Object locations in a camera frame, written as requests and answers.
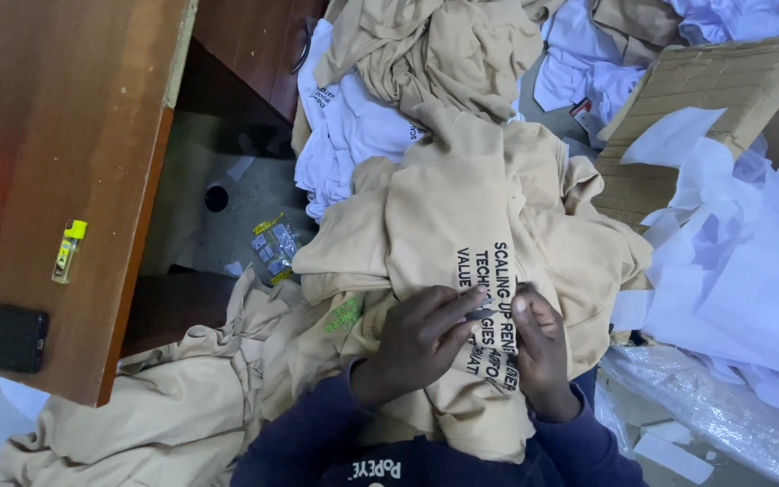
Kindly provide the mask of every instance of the white tissue paper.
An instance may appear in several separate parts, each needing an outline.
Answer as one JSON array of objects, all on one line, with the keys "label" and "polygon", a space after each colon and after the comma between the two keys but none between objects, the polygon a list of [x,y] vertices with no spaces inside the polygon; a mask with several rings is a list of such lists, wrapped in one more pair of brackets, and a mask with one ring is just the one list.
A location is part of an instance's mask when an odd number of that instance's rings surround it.
[{"label": "white tissue paper", "polygon": [[762,135],[735,162],[705,138],[723,111],[669,114],[622,158],[676,167],[678,182],[669,207],[643,221],[655,247],[653,296],[619,293],[613,318],[623,329],[642,321],[655,340],[694,352],[715,377],[779,407],[779,171]]}]

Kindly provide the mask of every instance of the hand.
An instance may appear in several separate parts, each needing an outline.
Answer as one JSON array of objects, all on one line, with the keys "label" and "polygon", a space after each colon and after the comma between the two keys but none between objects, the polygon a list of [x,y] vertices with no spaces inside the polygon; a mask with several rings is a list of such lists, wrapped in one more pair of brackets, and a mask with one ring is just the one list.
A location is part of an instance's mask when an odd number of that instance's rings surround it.
[{"label": "hand", "polygon": [[539,420],[564,423],[579,415],[582,404],[567,380],[564,319],[530,283],[513,298],[513,322],[521,335],[519,388]]},{"label": "hand", "polygon": [[391,308],[377,352],[352,372],[351,389],[360,403],[376,409],[437,381],[474,327],[481,326],[479,320],[464,318],[485,299],[481,286],[461,296],[445,286],[432,286]]}]

